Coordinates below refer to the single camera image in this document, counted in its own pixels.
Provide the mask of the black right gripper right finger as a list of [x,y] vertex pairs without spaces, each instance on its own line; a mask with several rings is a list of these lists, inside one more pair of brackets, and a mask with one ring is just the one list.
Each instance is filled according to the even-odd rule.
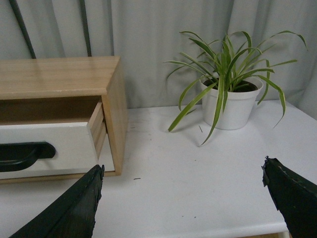
[[266,157],[263,184],[282,214],[294,238],[317,236],[317,185],[284,166],[277,158]]

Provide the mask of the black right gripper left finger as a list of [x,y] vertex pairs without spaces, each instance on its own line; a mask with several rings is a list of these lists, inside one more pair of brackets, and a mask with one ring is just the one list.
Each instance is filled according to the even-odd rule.
[[105,167],[96,165],[12,238],[91,238]]

